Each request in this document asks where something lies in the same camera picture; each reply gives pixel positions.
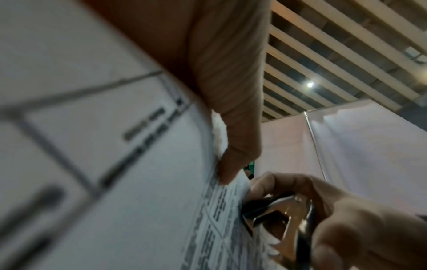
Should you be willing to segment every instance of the human hand holding staple remover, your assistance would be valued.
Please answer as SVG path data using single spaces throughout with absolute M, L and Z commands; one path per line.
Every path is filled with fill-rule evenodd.
M 274 246 L 280 255 L 273 259 L 286 268 L 309 269 L 310 261 L 314 270 L 427 269 L 424 220 L 313 176 L 266 173 L 252 181 L 242 217 L 249 230 L 262 223 L 281 240 Z M 276 210 L 290 222 L 284 225 L 272 214 Z

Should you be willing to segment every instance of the metal jaw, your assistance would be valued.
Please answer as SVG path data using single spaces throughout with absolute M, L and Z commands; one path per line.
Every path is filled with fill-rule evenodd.
M 271 245 L 279 254 L 270 257 L 289 270 L 310 269 L 314 215 L 313 202 L 295 193 L 251 201 L 241 209 L 243 224 L 251 235 L 255 227 L 268 220 L 280 219 L 286 224 L 280 243 Z

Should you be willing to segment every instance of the fingernail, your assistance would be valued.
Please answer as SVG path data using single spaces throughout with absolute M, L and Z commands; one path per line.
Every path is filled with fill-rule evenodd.
M 344 261 L 329 245 L 320 245 L 313 249 L 311 264 L 316 270 L 344 270 Z

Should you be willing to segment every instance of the paper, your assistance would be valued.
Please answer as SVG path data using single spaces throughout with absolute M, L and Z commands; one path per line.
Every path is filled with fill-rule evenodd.
M 217 184 L 218 115 L 212 128 L 197 96 L 78 3 L 4 5 L 0 225 L 47 185 L 65 195 L 1 240 L 0 269 L 276 269 L 265 232 L 239 219 L 245 174 Z

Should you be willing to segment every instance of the person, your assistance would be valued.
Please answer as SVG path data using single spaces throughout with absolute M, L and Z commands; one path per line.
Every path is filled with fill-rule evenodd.
M 243 203 L 293 191 L 313 200 L 318 222 L 312 237 L 314 270 L 427 270 L 427 222 L 303 174 L 266 173 Z M 279 222 L 265 228 L 278 239 Z
M 262 81 L 271 0 L 84 0 L 202 96 L 227 125 L 222 184 L 261 154 Z M 247 200 L 292 190 L 313 199 L 315 270 L 427 269 L 427 222 L 315 177 L 265 174 Z

